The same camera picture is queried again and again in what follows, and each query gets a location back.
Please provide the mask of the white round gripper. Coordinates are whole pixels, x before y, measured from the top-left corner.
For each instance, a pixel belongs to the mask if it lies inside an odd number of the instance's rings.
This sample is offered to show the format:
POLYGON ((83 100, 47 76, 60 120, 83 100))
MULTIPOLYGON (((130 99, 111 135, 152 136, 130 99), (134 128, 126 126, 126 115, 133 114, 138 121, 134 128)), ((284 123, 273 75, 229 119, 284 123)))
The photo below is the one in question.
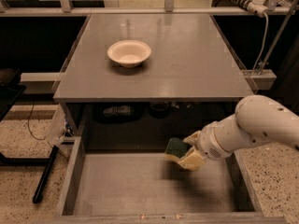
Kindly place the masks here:
MULTIPOLYGON (((196 146, 204 155, 213 160, 226 159, 232 155, 231 152, 224 150, 216 139, 217 122, 208 124, 201 132, 197 131, 183 139, 184 143, 196 146)), ((198 171, 206 163, 206 159, 198 150, 193 150, 190 154, 184 156, 178 165, 185 170, 198 171)))

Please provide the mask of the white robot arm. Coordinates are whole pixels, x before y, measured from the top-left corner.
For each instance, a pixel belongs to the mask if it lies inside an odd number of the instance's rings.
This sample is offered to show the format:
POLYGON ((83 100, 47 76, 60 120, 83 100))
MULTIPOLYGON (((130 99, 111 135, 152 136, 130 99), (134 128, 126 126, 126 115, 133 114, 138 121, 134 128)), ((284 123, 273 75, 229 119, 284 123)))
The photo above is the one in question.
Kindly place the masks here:
POLYGON ((298 148, 299 117, 273 99, 250 95, 238 102, 233 115, 208 124, 184 141, 192 147, 178 160, 178 165, 195 171, 207 159, 222 160, 239 149, 269 142, 298 148))

